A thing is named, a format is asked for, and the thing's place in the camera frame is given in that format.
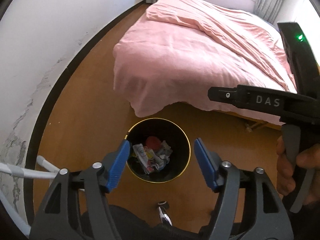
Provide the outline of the person's right hand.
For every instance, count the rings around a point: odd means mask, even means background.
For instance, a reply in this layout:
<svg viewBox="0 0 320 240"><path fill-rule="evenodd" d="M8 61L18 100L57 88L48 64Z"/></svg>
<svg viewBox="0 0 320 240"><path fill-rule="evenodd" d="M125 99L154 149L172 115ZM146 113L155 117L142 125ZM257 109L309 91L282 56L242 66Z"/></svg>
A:
<svg viewBox="0 0 320 240"><path fill-rule="evenodd" d="M283 137L280 136L277 140L276 154L277 159L277 191L287 196L296 188L296 182L292 178L294 166L289 162L286 156L286 148ZM315 144L311 148L304 150L297 155L296 164L304 169L315 169L309 194L304 200L304 205L311 205L319 202L319 144Z"/></svg>

